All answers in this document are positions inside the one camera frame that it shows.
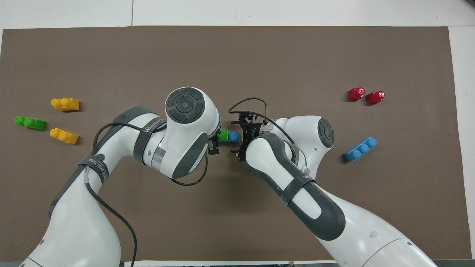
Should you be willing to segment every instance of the green lego brick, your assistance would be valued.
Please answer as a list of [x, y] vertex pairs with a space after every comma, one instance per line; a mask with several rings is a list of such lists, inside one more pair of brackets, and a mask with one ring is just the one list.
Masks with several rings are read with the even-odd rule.
[[228, 139], [228, 131], [226, 129], [221, 129], [221, 133], [218, 134], [218, 140], [227, 140]]
[[31, 129], [43, 131], [45, 129], [46, 122], [39, 119], [17, 116], [15, 117], [15, 124], [26, 126]]

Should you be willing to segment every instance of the red block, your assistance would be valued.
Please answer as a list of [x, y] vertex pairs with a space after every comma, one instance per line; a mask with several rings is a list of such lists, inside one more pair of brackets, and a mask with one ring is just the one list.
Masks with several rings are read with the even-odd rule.
[[363, 98], [364, 89], [361, 87], [355, 87], [348, 92], [348, 99], [356, 101]]
[[383, 91], [375, 91], [368, 94], [368, 103], [376, 104], [384, 99], [384, 92]]

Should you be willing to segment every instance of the velcro strap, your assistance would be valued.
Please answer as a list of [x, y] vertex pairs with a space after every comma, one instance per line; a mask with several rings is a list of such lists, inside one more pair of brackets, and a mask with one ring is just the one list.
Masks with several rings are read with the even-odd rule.
[[294, 177], [294, 179], [290, 182], [289, 185], [284, 189], [282, 195], [280, 195], [280, 199], [288, 206], [289, 202], [294, 198], [294, 196], [298, 193], [298, 191], [306, 185], [308, 182], [315, 182], [315, 180], [308, 176], [305, 173], [301, 173]]
[[163, 125], [167, 122], [166, 118], [156, 117], [153, 120], [149, 121], [139, 133], [137, 140], [135, 141], [135, 146], [133, 147], [133, 157], [136, 161], [143, 162], [143, 152], [145, 151], [145, 147], [147, 146], [148, 140], [152, 136], [152, 133], [155, 129]]
[[84, 157], [80, 163], [77, 165], [84, 165], [84, 166], [89, 166], [93, 171], [99, 175], [99, 178], [101, 179], [101, 183], [104, 184], [104, 182], [109, 178], [109, 170], [107, 169], [107, 166], [104, 164], [104, 162], [97, 156], [94, 156], [92, 154], [87, 155]]

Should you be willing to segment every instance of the blue block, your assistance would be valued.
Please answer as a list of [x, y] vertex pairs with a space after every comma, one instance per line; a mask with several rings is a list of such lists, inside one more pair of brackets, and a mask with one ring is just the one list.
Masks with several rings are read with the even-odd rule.
[[237, 143], [237, 142], [239, 142], [239, 133], [238, 132], [228, 132], [228, 139], [227, 140], [220, 140], [220, 142]]
[[363, 141], [359, 142], [356, 146], [352, 147], [350, 150], [345, 152], [345, 157], [353, 162], [359, 158], [371, 148], [375, 147], [378, 144], [376, 139], [372, 138], [371, 136], [364, 139]]

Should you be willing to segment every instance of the yellow lego brick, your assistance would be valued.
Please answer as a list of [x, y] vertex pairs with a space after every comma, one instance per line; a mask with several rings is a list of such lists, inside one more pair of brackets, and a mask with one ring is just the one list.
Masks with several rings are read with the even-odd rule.
[[53, 98], [51, 105], [61, 111], [79, 110], [79, 101], [74, 98]]
[[65, 143], [76, 144], [77, 138], [79, 135], [61, 130], [59, 128], [54, 128], [49, 131], [49, 136], [61, 140]]

